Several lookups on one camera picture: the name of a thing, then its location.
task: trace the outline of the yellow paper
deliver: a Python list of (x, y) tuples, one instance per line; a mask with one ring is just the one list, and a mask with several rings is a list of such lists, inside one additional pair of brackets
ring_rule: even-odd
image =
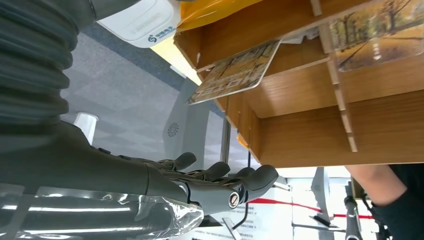
[(196, 0), (181, 2), (182, 32), (211, 24), (262, 0)]

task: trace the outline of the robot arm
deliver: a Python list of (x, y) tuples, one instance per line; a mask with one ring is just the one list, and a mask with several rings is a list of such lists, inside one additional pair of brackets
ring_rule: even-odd
[[(277, 179), (267, 165), (235, 178), (222, 178), (226, 167), (178, 172), (193, 163), (189, 153), (176, 161), (135, 162), (93, 148), (77, 127), (60, 121), (68, 112), (60, 90), (69, 79), (62, 70), (72, 65), (78, 32), (136, 2), (0, 1), (0, 219), (6, 219), (0, 236), (174, 236), (198, 225), (170, 230), (189, 216), (181, 210), (199, 213), (193, 219), (229, 211), (260, 197)], [(111, 206), (129, 210), (106, 211)]]

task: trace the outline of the wooden display rack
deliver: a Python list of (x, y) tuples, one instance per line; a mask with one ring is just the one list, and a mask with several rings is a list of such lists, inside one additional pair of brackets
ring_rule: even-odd
[(329, 21), (367, 0), (263, 0), (177, 34), (203, 80), (217, 62), (319, 27), (281, 44), (260, 85), (216, 99), (261, 164), (276, 168), (424, 162), (424, 54), (339, 72)]

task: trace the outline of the person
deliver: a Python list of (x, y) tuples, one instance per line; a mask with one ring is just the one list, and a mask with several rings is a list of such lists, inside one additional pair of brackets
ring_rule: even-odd
[(348, 165), (394, 240), (424, 240), (424, 164)]

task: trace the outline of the red stripe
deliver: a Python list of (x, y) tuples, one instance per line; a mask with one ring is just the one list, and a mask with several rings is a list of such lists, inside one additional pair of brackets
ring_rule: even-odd
[[(272, 199), (266, 199), (266, 198), (258, 198), (255, 200), (252, 200), (249, 202), (250, 204), (284, 204), (284, 205), (291, 205), (291, 206), (297, 206), (297, 207), (301, 207), (301, 208), (306, 208), (306, 209), (310, 209), (313, 210), (315, 212), (318, 213), (322, 213), (321, 209), (316, 208), (316, 207), (311, 207), (311, 206), (306, 206), (306, 205), (302, 205), (299, 203), (294, 203), (294, 202), (285, 202), (285, 201), (277, 201), (277, 200), (272, 200)], [(346, 218), (346, 214), (334, 214), (335, 218)], [(359, 215), (360, 219), (373, 219), (372, 216), (367, 216), (367, 215)]]

